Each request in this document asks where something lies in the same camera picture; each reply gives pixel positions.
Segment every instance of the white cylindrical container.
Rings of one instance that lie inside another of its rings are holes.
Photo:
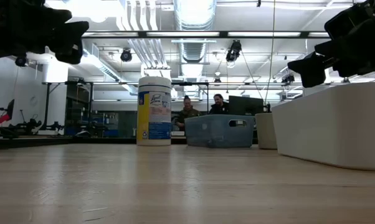
[[[138,90],[139,146],[171,144],[171,80],[163,77],[143,77]]]

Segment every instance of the fluorescent light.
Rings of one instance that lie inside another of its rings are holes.
[[[119,101],[122,101],[122,102],[137,102],[138,99],[125,99],[125,100],[119,100]]]
[[[173,44],[214,44],[216,40],[171,40]]]
[[[85,32],[82,37],[138,37],[137,32]]]
[[[148,32],[148,37],[218,37],[219,32],[194,32],[194,31],[181,31],[181,32]]]
[[[232,83],[232,82],[229,82],[229,83],[227,83],[227,82],[220,82],[220,83],[210,82],[208,84],[209,85],[224,85],[224,86],[226,86],[226,85],[245,85],[246,83],[244,83],[244,82],[235,82],[235,83]]]
[[[116,102],[116,101],[121,101],[121,102],[137,102],[138,99],[124,99],[124,100],[94,100],[98,102]]]
[[[119,85],[120,83],[114,82],[114,83],[108,83],[108,82],[97,82],[93,83],[94,85]]]
[[[118,101],[118,100],[94,100],[94,101],[97,101],[97,102],[114,102],[114,101]]]
[[[298,37],[301,32],[229,32],[228,37]]]
[[[329,34],[326,32],[310,32],[309,37],[329,37]]]

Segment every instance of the desk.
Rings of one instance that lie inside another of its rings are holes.
[[[276,151],[0,150],[0,223],[375,223],[375,172]]]

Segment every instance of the track light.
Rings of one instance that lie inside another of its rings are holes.
[[[233,44],[227,52],[226,61],[234,62],[239,58],[240,51],[242,50],[242,44],[239,40],[233,40]]]
[[[130,62],[132,60],[131,49],[124,49],[120,58],[123,62]]]

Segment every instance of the person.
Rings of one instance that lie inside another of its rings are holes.
[[[209,114],[229,114],[229,104],[224,102],[221,94],[214,95],[215,104],[211,105]]]
[[[183,99],[183,106],[184,108],[183,110],[181,110],[181,112],[179,112],[178,118],[175,123],[179,127],[180,131],[185,131],[186,118],[200,116],[200,112],[193,109],[192,101],[190,100],[189,96],[185,96],[185,99]]]

